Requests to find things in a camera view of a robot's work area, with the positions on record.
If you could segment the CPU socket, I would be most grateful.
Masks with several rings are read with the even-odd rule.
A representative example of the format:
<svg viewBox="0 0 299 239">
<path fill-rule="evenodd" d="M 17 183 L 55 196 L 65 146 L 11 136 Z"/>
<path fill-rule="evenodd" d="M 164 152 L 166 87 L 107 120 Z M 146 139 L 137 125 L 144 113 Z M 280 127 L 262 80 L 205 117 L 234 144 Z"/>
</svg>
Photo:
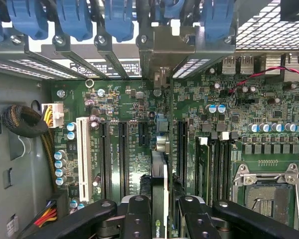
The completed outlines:
<svg viewBox="0 0 299 239">
<path fill-rule="evenodd" d="M 231 201 L 299 231 L 299 169 L 291 163 L 280 172 L 252 172 L 238 166 Z"/>
</svg>

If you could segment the green motherboard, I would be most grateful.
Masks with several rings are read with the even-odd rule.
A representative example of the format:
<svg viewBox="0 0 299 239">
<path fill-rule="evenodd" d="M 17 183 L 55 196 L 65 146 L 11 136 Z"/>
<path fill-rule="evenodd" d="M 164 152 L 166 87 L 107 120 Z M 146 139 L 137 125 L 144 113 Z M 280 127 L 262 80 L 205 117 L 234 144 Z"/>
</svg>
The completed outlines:
<svg viewBox="0 0 299 239">
<path fill-rule="evenodd" d="M 204 89 L 198 112 L 196 137 L 207 137 L 210 147 L 210 180 L 207 205 L 231 201 L 233 177 L 238 166 L 252 172 L 280 172 L 291 163 L 299 169 L 299 76 L 285 82 L 279 75 L 262 73 L 219 75 L 216 69 L 190 79 Z M 66 190 L 73 213 L 102 197 L 99 124 L 109 125 L 111 197 L 120 204 L 118 123 L 128 123 L 129 194 L 140 194 L 140 177 L 151 175 L 151 152 L 155 145 L 154 116 L 161 97 L 153 93 L 150 80 L 68 81 L 55 83 L 52 101 L 64 113 L 64 124 L 55 130 L 54 168 L 56 186 Z M 76 118 L 88 117 L 92 163 L 92 198 L 79 199 Z M 149 144 L 139 146 L 140 121 L 148 123 Z"/>
</svg>

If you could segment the long black expansion slot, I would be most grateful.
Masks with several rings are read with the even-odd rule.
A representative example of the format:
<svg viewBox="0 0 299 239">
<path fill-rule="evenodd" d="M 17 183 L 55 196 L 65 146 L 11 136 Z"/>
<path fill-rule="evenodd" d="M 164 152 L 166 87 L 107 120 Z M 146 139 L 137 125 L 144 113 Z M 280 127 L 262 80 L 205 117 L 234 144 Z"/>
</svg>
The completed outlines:
<svg viewBox="0 0 299 239">
<path fill-rule="evenodd" d="M 187 130 L 187 122 L 177 122 L 177 174 L 185 192 L 187 187 Z"/>
<path fill-rule="evenodd" d="M 111 162 L 109 146 L 109 125 L 106 121 L 99 124 L 99 151 L 100 151 L 100 174 L 102 181 L 102 197 L 110 199 L 111 197 Z"/>
</svg>

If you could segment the dark grey PC case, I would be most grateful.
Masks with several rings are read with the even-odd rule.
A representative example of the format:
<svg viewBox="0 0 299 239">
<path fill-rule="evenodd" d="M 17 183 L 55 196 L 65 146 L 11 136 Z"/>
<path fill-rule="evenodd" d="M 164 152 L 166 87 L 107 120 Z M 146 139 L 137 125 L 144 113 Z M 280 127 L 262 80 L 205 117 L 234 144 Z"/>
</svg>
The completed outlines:
<svg viewBox="0 0 299 239">
<path fill-rule="evenodd" d="M 0 0 L 0 239 L 27 239 L 73 214 L 67 191 L 56 186 L 55 130 L 64 113 L 52 101 L 52 87 L 88 79 L 153 81 L 142 71 L 139 46 L 148 40 L 139 41 L 142 32 L 168 26 L 179 35 L 181 27 L 193 27 L 198 62 L 189 78 L 210 69 L 253 78 L 280 68 L 285 82 L 299 76 L 299 0 L 234 0 L 236 34 L 212 43 L 201 21 L 204 0 L 185 0 L 179 19 L 164 17 L 164 0 L 133 0 L 134 36 L 123 42 L 105 31 L 105 0 L 87 0 L 93 37 L 84 41 L 62 31 L 56 0 L 40 2 L 45 40 L 16 30 Z"/>
</svg>

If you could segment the white expansion slot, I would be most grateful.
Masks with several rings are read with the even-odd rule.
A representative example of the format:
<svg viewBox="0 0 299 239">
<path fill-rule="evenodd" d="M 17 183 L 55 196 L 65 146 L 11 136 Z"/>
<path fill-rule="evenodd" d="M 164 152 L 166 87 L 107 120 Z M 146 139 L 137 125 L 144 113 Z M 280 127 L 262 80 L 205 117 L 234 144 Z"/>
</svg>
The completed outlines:
<svg viewBox="0 0 299 239">
<path fill-rule="evenodd" d="M 88 117 L 76 118 L 79 199 L 89 202 L 92 198 L 92 163 L 90 121 Z"/>
</svg>

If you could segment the short black expansion slot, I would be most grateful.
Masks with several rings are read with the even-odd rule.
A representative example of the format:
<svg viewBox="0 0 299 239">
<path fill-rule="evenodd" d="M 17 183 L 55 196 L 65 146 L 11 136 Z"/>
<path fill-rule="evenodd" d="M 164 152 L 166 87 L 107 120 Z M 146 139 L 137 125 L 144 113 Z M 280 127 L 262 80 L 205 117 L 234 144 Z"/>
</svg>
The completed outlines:
<svg viewBox="0 0 299 239">
<path fill-rule="evenodd" d="M 138 124 L 138 130 L 139 130 L 139 146 L 148 146 L 149 144 L 148 123 L 146 121 L 140 121 Z"/>
</svg>

